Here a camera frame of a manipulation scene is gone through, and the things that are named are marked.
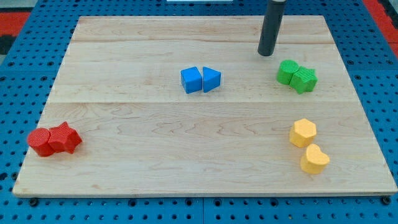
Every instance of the wooden cutting board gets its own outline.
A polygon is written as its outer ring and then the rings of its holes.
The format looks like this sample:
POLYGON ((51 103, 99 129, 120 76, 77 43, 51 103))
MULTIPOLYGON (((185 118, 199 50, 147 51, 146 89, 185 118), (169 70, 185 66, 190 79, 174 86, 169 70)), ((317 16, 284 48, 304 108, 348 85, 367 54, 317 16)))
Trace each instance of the wooden cutting board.
POLYGON ((397 191, 322 16, 285 16, 271 57, 257 53, 262 16, 81 17, 39 127, 68 121, 74 154, 28 150, 18 197, 285 197, 397 191), (298 95, 276 82, 281 61, 315 68, 298 95), (180 71, 222 72, 185 94, 180 71), (317 124, 331 162, 300 169, 293 122, 317 124))

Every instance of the plastic block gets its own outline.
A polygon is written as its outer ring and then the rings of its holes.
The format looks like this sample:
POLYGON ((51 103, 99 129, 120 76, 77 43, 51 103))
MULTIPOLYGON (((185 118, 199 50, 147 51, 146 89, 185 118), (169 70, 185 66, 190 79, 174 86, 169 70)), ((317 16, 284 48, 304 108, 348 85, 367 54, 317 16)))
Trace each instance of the plastic block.
POLYGON ((203 67, 203 92, 207 93, 220 86, 221 72, 203 67))
POLYGON ((201 90, 201 75, 196 67, 181 71, 181 84, 187 94, 201 90))
POLYGON ((305 147, 312 143, 317 135, 317 126, 307 120, 295 121, 289 133, 289 141, 297 147, 305 147))
POLYGON ((317 81, 318 78, 315 76, 315 69, 300 67, 299 70, 293 74, 289 85, 294 88, 298 94, 302 94, 303 92, 313 91, 317 81))
POLYGON ((319 146, 311 144, 301 157, 300 166, 304 172, 309 174, 320 174, 329 162, 329 156, 323 153, 319 146))
POLYGON ((69 127, 67 122, 60 126, 50 128, 49 144, 55 152, 68 152, 73 154, 77 145, 81 143, 81 138, 76 130, 69 127))
POLYGON ((37 128, 28 135, 27 143, 39 156, 51 156, 55 151, 49 145, 49 139, 49 130, 37 128))
POLYGON ((289 85, 292 79, 293 73, 299 70, 300 66, 293 60, 284 60, 279 65, 279 70, 276 80, 284 85, 289 85))

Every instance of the yellow hexagonal block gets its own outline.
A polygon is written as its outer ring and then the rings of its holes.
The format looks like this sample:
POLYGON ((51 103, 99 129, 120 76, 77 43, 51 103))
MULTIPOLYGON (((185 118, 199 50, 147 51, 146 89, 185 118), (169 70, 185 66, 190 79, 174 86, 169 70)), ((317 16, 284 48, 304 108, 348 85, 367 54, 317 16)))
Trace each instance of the yellow hexagonal block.
POLYGON ((329 164, 330 158, 316 144, 311 144, 301 157, 300 166, 304 172, 309 174, 320 174, 329 164))
POLYGON ((317 126, 307 119, 295 121, 289 133, 289 141, 297 147, 305 147, 312 143, 317 135, 317 126))

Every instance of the blue block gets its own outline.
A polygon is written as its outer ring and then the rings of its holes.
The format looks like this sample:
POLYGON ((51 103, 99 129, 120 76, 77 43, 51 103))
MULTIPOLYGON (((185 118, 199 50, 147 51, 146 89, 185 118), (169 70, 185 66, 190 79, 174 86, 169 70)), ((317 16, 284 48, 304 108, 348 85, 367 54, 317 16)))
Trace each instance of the blue block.
POLYGON ((221 81, 221 72, 208 67, 203 67, 203 91, 208 91, 218 87, 221 81))
POLYGON ((196 67, 181 71, 181 84, 187 94, 201 90, 201 75, 196 67))

